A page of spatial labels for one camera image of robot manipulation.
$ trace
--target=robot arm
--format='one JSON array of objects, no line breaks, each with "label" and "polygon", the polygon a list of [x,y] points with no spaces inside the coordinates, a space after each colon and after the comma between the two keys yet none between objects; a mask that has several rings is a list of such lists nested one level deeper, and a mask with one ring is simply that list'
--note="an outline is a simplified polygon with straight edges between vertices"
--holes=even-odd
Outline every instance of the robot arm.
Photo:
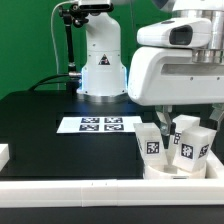
[{"label": "robot arm", "polygon": [[138,42],[145,46],[132,59],[130,98],[141,105],[158,106],[216,103],[211,118],[220,124],[223,107],[216,111],[224,102],[224,1],[153,3],[162,10],[171,4],[168,11],[173,8],[173,17],[139,30]]},{"label": "robot arm", "polygon": [[172,12],[176,0],[152,0],[152,2],[160,10]]}]

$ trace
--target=black tabletop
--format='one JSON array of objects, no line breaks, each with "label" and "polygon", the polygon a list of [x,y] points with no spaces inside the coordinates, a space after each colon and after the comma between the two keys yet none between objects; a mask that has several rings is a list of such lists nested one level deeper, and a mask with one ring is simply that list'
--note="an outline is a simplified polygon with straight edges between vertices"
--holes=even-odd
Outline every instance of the black tabletop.
[{"label": "black tabletop", "polygon": [[[173,115],[206,119],[207,105],[180,106]],[[78,101],[64,91],[14,92],[0,101],[0,143],[10,161],[0,180],[141,179],[143,162],[134,133],[57,134],[64,116],[141,116],[158,123],[154,107],[130,100]],[[216,146],[222,140],[218,136]],[[222,150],[218,151],[222,159]],[[223,223],[223,206],[143,206],[0,209],[0,223]]]}]

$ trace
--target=printed marker sheet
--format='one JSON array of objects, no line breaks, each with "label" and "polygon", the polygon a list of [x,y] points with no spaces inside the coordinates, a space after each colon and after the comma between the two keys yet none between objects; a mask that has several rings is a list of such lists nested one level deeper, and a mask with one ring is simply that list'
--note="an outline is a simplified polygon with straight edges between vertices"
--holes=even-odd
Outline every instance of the printed marker sheet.
[{"label": "printed marker sheet", "polygon": [[64,117],[57,133],[135,132],[134,123],[141,117]]}]

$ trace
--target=green wall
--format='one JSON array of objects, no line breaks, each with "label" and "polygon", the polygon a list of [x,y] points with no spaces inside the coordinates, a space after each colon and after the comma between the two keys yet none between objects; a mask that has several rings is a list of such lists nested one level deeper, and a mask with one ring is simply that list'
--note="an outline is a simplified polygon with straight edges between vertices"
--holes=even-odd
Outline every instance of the green wall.
[{"label": "green wall", "polygon": [[[62,1],[1,0],[0,98],[13,91],[27,90],[40,79],[56,74],[50,19],[54,6],[60,2]],[[110,14],[121,25],[122,62],[127,68],[130,67],[131,58],[138,47],[135,41],[136,31],[142,26],[170,17],[157,10],[150,0],[136,0],[133,3],[133,14],[130,9],[130,5],[116,6]],[[65,32],[63,22],[57,14],[54,28],[61,72],[66,72]],[[73,33],[75,60],[80,69],[86,60],[85,29],[74,28]]]}]

